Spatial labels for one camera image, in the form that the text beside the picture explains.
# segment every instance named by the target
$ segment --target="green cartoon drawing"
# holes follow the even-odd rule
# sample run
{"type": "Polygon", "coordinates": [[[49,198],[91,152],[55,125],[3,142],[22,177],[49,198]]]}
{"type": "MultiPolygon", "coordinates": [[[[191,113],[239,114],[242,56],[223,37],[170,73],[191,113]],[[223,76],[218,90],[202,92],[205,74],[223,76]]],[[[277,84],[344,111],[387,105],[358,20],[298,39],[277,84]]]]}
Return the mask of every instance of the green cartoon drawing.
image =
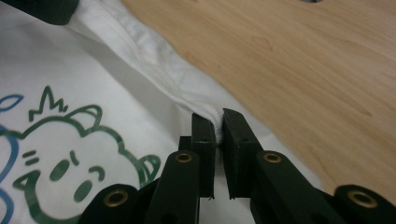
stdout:
{"type": "Polygon", "coordinates": [[[19,177],[12,186],[23,192],[30,215],[38,223],[76,223],[101,189],[120,180],[142,188],[154,180],[161,166],[155,155],[136,158],[116,131],[101,125],[100,106],[68,109],[46,87],[39,108],[29,111],[29,128],[0,130],[0,136],[20,142],[24,169],[15,171],[19,177]],[[48,108],[57,115],[37,120],[48,108]]]}

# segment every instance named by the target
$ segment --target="cartoon character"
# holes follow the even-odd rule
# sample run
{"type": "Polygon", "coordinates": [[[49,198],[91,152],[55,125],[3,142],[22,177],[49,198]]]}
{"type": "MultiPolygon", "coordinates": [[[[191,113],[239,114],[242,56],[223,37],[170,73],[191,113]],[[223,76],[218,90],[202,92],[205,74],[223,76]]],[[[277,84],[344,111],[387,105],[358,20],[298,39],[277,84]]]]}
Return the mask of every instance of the cartoon character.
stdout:
{"type": "Polygon", "coordinates": [[[76,223],[101,189],[121,181],[141,188],[155,178],[160,159],[154,155],[137,159],[129,152],[116,131],[100,124],[100,106],[66,113],[63,99],[55,101],[46,87],[38,110],[29,111],[29,120],[42,115],[45,106],[64,115],[40,119],[21,133],[0,130],[0,137],[20,141],[19,160],[25,169],[15,171],[19,177],[12,186],[23,191],[36,222],[76,223]]]}
{"type": "MultiPolygon", "coordinates": [[[[23,96],[18,95],[18,94],[12,94],[12,95],[8,95],[6,97],[1,98],[0,99],[0,114],[14,108],[18,103],[20,103],[22,101],[22,99],[23,99],[23,96]]],[[[0,124],[0,132],[4,132],[6,130],[7,130],[7,128],[0,124]]],[[[15,137],[5,136],[4,138],[6,141],[2,141],[2,143],[6,146],[4,146],[3,144],[0,144],[0,150],[2,151],[2,153],[7,154],[8,160],[5,163],[4,167],[0,167],[0,170],[2,169],[2,171],[0,172],[0,183],[4,180],[4,178],[6,178],[9,171],[11,170],[12,166],[14,165],[15,160],[18,157],[18,151],[19,151],[18,141],[15,137]]],[[[9,195],[7,194],[7,192],[5,190],[3,190],[1,187],[0,187],[0,200],[2,200],[4,202],[4,204],[6,205],[6,212],[3,216],[3,220],[1,220],[1,218],[0,218],[0,223],[7,224],[11,220],[11,217],[12,217],[12,214],[14,211],[14,203],[12,202],[12,200],[9,197],[9,195]]]]}

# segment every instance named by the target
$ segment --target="white t-shirt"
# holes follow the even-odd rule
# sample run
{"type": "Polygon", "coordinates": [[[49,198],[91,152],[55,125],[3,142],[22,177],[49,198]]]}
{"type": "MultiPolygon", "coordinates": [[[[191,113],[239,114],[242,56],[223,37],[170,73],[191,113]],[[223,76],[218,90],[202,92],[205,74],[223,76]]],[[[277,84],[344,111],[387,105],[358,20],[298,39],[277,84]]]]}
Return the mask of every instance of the white t-shirt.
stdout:
{"type": "MultiPolygon", "coordinates": [[[[119,1],[80,0],[64,27],[0,3],[0,223],[76,223],[101,189],[160,177],[178,138],[191,135],[192,112],[221,141],[222,108],[243,113],[264,149],[319,187],[270,130],[119,1]]],[[[247,199],[229,202],[217,163],[216,200],[201,200],[200,223],[253,223],[247,199]]]]}

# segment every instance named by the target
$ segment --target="wooden table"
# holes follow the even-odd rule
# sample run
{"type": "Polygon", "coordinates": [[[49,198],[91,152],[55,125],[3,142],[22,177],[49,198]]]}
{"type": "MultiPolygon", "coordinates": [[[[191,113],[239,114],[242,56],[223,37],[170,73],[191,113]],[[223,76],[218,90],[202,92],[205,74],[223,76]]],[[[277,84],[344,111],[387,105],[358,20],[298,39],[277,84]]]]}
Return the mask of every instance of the wooden table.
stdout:
{"type": "Polygon", "coordinates": [[[326,191],[354,183],[396,204],[396,1],[124,3],[270,127],[326,191]]]}

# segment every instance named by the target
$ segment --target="screw hole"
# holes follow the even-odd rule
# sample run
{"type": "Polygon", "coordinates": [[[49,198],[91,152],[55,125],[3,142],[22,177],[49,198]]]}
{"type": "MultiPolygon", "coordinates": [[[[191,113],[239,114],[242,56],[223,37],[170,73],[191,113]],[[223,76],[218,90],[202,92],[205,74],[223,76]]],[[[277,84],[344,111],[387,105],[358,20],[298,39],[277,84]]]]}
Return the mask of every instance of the screw hole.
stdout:
{"type": "Polygon", "coordinates": [[[274,153],[267,153],[264,155],[264,159],[266,161],[269,162],[273,162],[273,163],[278,163],[282,161],[282,158],[280,158],[278,155],[274,154],[274,153]]]}
{"type": "Polygon", "coordinates": [[[128,200],[128,192],[123,189],[115,189],[109,192],[104,200],[107,207],[117,207],[128,200]]]}
{"type": "Polygon", "coordinates": [[[372,196],[366,194],[365,192],[359,190],[351,190],[347,193],[348,198],[365,208],[375,208],[378,207],[378,202],[372,196]]]}
{"type": "Polygon", "coordinates": [[[178,162],[189,162],[192,160],[192,156],[187,153],[181,153],[176,155],[176,160],[178,162]]]}

